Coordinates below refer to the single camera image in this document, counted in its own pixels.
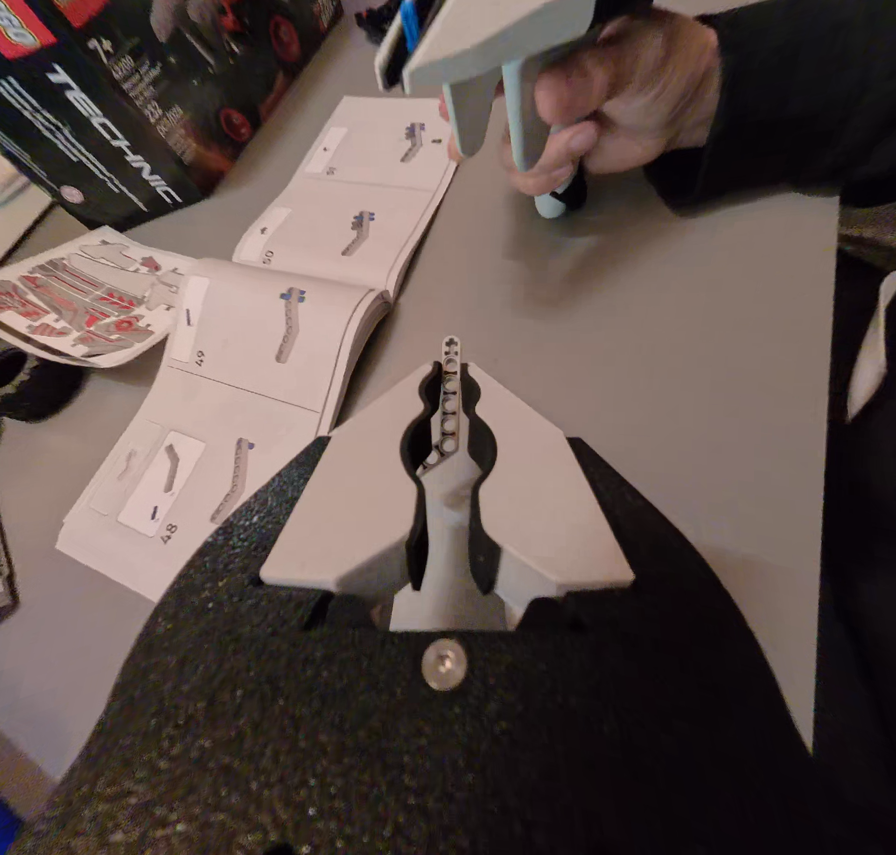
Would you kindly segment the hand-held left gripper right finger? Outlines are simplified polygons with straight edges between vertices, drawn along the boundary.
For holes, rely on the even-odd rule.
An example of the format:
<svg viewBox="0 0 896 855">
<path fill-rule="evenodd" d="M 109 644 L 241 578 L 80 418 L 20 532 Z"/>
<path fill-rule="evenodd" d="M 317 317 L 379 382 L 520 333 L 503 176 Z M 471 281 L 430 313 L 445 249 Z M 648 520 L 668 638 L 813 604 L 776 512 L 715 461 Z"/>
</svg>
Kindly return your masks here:
<svg viewBox="0 0 896 855">
<path fill-rule="evenodd" d="M 561 599 L 634 580 L 566 435 L 474 363 L 462 367 L 476 587 L 504 602 Z"/>
</svg>

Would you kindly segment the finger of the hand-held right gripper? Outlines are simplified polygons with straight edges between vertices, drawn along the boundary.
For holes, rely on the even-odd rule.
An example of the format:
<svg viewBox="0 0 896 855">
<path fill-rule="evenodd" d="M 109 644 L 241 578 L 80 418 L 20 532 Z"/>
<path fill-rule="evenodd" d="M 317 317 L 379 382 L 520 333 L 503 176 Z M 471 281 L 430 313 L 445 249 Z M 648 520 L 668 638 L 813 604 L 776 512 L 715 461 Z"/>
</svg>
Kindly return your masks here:
<svg viewBox="0 0 896 855">
<path fill-rule="evenodd" d="M 421 39 L 416 50 L 410 55 L 406 49 L 399 15 L 392 21 L 388 33 L 375 55 L 375 77 L 380 90 L 386 92 L 401 87 L 404 92 L 409 93 L 409 85 L 404 83 L 404 72 L 446 1 L 415 0 L 420 18 Z"/>
<path fill-rule="evenodd" d="M 542 68 L 587 36 L 597 0 L 444 0 L 400 73 L 408 95 L 443 87 L 458 149 L 481 148 L 503 83 L 513 158 L 541 158 L 549 127 L 535 106 Z"/>
</svg>

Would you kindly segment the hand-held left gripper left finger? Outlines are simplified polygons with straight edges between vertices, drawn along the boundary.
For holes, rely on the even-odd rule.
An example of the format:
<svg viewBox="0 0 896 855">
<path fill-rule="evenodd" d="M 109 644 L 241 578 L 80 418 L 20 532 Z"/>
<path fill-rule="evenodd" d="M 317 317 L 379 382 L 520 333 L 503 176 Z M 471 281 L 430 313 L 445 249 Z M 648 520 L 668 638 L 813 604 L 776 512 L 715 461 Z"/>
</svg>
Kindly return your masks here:
<svg viewBox="0 0 896 855">
<path fill-rule="evenodd" d="M 442 365 L 406 379 L 337 427 L 260 570 L 269 585 L 419 591 L 427 568 L 426 492 Z"/>
</svg>

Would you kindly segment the grey toy beam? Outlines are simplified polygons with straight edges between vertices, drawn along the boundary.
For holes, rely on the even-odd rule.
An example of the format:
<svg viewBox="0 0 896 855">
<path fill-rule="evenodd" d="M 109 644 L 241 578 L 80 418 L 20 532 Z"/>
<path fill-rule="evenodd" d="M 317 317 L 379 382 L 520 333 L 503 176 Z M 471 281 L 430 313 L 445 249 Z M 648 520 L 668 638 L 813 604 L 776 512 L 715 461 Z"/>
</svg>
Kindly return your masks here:
<svg viewBox="0 0 896 855">
<path fill-rule="evenodd" d="M 438 413 L 432 424 L 432 449 L 420 465 L 420 478 L 457 453 L 460 443 L 462 344 L 454 334 L 449 334 L 442 340 L 441 366 Z"/>
</svg>

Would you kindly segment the person's right forearm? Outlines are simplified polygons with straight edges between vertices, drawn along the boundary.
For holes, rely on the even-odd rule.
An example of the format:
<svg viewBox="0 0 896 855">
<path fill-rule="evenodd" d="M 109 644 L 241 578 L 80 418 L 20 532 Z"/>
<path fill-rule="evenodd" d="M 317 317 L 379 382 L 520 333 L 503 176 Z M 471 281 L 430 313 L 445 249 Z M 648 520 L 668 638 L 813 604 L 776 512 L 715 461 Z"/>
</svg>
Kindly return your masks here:
<svg viewBox="0 0 896 855">
<path fill-rule="evenodd" d="M 895 0 L 764 0 L 699 16 L 718 37 L 720 100 L 705 146 L 647 165 L 672 209 L 737 193 L 895 196 Z"/>
</svg>

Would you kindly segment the grey desk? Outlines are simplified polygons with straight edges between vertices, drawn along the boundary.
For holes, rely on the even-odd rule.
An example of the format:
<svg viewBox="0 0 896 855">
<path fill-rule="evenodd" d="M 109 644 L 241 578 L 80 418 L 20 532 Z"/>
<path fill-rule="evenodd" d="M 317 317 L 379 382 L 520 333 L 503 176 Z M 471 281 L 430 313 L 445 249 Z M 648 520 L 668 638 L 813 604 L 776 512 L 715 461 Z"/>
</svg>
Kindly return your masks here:
<svg viewBox="0 0 896 855">
<path fill-rule="evenodd" d="M 454 175 L 347 418 L 431 358 L 463 355 L 588 442 L 700 552 L 812 740 L 838 203 L 782 192 L 676 215 L 641 174 L 544 221 L 487 143 Z M 67 512 L 147 395 L 162 346 L 92 374 L 41 424 L 7 423 L 2 519 L 20 607 L 2 622 L 2 748 L 51 781 L 102 713 L 151 603 L 57 552 Z"/>
</svg>

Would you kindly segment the person's right hand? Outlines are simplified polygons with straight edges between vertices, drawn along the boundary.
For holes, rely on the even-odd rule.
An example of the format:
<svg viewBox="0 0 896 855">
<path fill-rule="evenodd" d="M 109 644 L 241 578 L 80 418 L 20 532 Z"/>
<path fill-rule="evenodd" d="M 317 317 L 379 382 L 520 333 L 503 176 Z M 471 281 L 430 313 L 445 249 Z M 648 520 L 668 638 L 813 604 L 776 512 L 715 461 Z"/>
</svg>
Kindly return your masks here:
<svg viewBox="0 0 896 855">
<path fill-rule="evenodd" d="M 716 31 L 666 10 L 611 23 L 596 43 L 544 68 L 534 99 L 554 132 L 526 172 L 502 159 L 514 189 L 555 190 L 576 167 L 593 175 L 645 167 L 662 155 L 706 145 L 721 96 Z"/>
</svg>

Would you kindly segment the black toy chassis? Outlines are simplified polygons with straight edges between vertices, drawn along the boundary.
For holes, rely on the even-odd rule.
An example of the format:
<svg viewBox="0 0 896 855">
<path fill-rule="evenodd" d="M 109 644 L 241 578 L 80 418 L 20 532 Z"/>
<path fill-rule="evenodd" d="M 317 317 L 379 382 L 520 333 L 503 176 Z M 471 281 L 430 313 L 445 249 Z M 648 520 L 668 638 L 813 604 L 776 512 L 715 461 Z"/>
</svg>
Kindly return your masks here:
<svg viewBox="0 0 896 855">
<path fill-rule="evenodd" d="M 378 6 L 367 7 L 354 13 L 354 21 L 369 43 L 376 46 L 383 43 L 392 21 L 399 14 L 403 1 L 385 0 Z"/>
</svg>

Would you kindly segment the white instruction booklet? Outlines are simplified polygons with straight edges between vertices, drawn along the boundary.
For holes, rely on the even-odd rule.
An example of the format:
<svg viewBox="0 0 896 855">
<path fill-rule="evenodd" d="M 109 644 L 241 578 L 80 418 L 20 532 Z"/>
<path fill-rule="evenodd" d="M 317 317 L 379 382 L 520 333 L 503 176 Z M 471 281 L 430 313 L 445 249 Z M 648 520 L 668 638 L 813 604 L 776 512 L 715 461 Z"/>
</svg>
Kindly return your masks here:
<svg viewBox="0 0 896 855">
<path fill-rule="evenodd" d="M 159 372 L 65 517 L 63 555 L 157 602 L 330 433 L 455 164 L 437 98 L 344 97 L 231 260 L 187 273 Z"/>
</svg>

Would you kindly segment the black toy set box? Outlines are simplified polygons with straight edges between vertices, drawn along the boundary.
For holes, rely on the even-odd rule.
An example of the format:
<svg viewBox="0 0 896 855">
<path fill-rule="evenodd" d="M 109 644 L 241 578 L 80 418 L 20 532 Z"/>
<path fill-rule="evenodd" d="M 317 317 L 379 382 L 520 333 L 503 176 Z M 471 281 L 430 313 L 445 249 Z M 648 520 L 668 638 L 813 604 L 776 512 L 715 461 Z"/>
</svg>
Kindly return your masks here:
<svg viewBox="0 0 896 855">
<path fill-rule="evenodd" d="M 2 156 L 91 229 L 198 203 L 341 0 L 1 0 Z"/>
</svg>

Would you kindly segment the person's dark clothing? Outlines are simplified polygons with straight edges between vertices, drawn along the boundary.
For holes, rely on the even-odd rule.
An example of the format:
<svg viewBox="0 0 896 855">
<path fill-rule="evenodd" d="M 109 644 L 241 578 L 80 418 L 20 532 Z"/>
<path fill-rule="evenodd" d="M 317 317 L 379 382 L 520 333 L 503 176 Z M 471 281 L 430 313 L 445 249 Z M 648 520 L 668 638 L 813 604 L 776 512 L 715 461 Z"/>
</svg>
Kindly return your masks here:
<svg viewBox="0 0 896 855">
<path fill-rule="evenodd" d="M 840 208 L 812 748 L 848 853 L 894 853 L 894 202 Z"/>
</svg>

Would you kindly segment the red and grey sticker sheet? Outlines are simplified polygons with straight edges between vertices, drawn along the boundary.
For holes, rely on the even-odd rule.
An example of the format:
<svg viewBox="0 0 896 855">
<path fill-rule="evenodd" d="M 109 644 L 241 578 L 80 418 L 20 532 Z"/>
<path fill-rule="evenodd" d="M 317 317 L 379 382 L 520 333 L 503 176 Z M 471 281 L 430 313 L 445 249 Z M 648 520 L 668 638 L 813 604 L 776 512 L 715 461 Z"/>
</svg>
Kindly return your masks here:
<svg viewBox="0 0 896 855">
<path fill-rule="evenodd" d="M 1 338 L 41 359 L 115 368 L 163 342 L 197 261 L 104 226 L 1 269 Z"/>
</svg>

